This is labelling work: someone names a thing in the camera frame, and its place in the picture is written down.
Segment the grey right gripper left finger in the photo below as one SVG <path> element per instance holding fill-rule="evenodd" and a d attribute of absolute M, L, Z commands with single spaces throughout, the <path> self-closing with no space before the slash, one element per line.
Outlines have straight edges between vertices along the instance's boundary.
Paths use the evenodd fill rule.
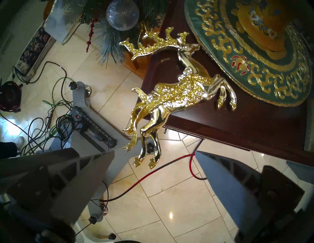
<path fill-rule="evenodd" d="M 63 149 L 1 160 L 0 192 L 13 200 L 12 210 L 48 224 L 75 223 L 100 187 L 114 151 L 79 156 Z"/>

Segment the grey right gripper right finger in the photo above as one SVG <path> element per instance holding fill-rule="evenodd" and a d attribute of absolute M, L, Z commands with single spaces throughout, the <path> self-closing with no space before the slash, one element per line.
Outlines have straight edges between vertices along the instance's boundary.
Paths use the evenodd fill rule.
<path fill-rule="evenodd" d="M 215 195 L 236 224 L 236 236 L 272 236 L 295 216 L 304 190 L 272 166 L 262 172 L 231 158 L 196 151 Z"/>

